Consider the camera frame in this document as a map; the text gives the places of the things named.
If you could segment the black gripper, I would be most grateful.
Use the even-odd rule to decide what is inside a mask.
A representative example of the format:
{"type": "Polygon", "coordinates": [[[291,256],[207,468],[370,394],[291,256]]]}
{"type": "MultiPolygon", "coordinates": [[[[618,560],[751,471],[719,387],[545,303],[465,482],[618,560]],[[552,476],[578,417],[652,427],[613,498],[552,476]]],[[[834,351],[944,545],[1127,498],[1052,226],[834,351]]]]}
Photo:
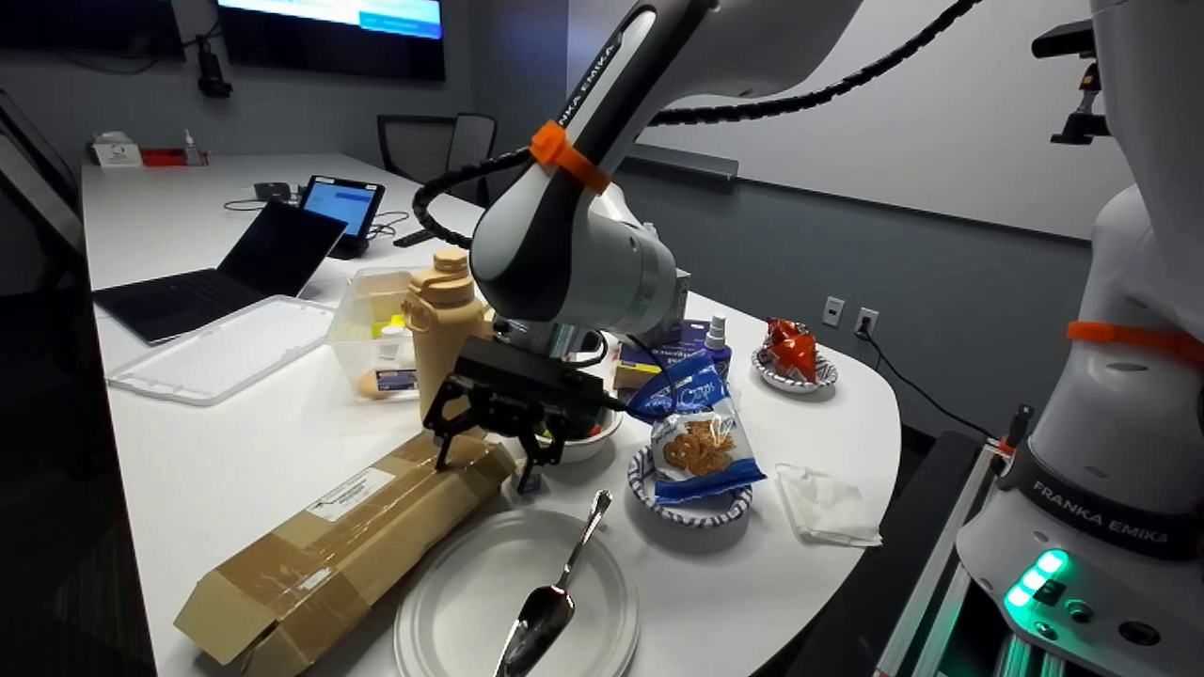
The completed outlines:
{"type": "Polygon", "coordinates": [[[424,409],[424,428],[438,442],[438,471],[449,471],[449,447],[458,434],[517,438],[524,452],[517,489],[528,493],[534,471],[558,468],[559,444],[604,409],[618,409],[618,398],[597,378],[508,343],[465,339],[424,409]]]}

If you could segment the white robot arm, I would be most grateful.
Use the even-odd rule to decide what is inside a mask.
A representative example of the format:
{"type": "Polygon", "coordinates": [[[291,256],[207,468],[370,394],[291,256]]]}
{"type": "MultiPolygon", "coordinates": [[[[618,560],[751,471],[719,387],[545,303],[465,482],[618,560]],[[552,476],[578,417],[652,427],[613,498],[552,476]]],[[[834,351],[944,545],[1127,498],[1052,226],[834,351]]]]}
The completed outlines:
{"type": "Polygon", "coordinates": [[[631,0],[566,111],[497,167],[512,183],[458,237],[470,275],[508,324],[473,339],[424,407],[438,444],[490,428],[529,471],[604,407],[573,364],[593,333],[652,335],[686,306],[686,271],[631,216],[618,173],[652,167],[660,123],[780,117],[846,34],[862,0],[631,0]]]}

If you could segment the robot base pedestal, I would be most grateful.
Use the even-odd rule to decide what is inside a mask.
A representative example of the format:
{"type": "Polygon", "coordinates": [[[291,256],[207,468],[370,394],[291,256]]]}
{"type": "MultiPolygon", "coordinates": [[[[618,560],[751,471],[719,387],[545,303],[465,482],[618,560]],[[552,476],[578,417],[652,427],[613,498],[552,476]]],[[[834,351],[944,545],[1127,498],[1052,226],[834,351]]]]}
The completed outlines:
{"type": "Polygon", "coordinates": [[[1006,624],[1101,677],[1204,677],[1204,0],[1092,0],[1134,183],[1094,221],[1067,360],[954,535],[1006,624]]]}

